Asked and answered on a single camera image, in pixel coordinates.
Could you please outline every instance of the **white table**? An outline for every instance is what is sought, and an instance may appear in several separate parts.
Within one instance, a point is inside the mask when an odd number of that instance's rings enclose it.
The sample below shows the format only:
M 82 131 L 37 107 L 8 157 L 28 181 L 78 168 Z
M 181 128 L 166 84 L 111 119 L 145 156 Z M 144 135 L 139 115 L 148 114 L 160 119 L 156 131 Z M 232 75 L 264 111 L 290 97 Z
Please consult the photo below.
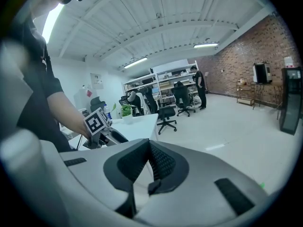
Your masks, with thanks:
M 157 119 L 157 113 L 134 117 L 132 124 L 125 124 L 123 119 L 113 119 L 112 127 L 123 134 L 129 141 L 136 139 L 158 140 Z M 80 135 L 71 139 L 69 144 L 77 148 L 79 139 Z M 86 138 L 83 136 L 79 150 L 88 150 L 88 148 L 83 146 L 85 141 Z

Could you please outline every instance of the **red sticker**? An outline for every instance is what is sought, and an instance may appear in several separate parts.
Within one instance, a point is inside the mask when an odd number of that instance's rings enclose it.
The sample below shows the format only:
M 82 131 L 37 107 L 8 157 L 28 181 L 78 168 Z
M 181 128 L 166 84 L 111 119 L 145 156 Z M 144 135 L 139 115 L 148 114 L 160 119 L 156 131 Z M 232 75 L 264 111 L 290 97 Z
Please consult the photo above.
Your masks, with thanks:
M 92 94 L 93 94 L 93 93 L 92 93 L 91 91 L 87 90 L 86 95 L 87 95 L 88 97 L 90 97 Z

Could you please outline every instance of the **black t-shirt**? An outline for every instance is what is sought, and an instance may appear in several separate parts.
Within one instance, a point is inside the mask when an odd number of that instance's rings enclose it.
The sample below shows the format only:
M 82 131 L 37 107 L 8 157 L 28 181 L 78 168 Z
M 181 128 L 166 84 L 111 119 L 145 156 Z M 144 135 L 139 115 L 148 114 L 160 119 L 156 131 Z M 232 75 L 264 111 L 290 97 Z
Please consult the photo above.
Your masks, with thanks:
M 204 83 L 204 78 L 203 78 L 203 74 L 200 71 L 197 71 L 196 75 L 195 75 L 195 80 L 196 80 L 196 87 L 198 87 L 198 83 L 199 83 L 199 78 L 201 78 L 201 83 L 200 86 L 205 87 L 205 83 Z
M 9 38 L 20 43 L 30 56 L 29 64 L 21 68 L 21 71 L 24 81 L 33 93 L 21 113 L 17 126 L 32 131 L 41 140 L 52 142 L 58 152 L 72 151 L 47 102 L 50 95 L 63 90 L 59 80 L 53 75 L 45 39 L 37 32 L 31 18 L 22 25 L 13 25 Z

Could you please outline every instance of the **white floor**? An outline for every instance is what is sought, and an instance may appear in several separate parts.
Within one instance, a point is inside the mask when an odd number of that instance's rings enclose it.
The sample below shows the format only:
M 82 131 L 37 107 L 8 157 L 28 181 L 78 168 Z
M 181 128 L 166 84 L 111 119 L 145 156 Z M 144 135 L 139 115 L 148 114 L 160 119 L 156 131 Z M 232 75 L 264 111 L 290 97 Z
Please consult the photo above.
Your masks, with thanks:
M 159 140 L 217 156 L 263 183 L 269 194 L 279 190 L 300 150 L 302 120 L 293 136 L 280 131 L 276 110 L 270 107 L 257 105 L 252 110 L 232 97 L 206 98 L 206 109 L 197 109 L 190 117 L 185 113 L 171 117 L 177 120 L 178 131 L 165 127 Z

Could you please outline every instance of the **black pants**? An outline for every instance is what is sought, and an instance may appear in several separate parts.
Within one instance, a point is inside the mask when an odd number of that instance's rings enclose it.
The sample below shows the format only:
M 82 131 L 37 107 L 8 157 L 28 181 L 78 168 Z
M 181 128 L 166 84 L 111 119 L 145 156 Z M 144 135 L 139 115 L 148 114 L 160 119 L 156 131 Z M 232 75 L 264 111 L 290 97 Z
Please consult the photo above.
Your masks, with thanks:
M 205 87 L 198 87 L 198 94 L 201 99 L 201 107 L 206 107 Z

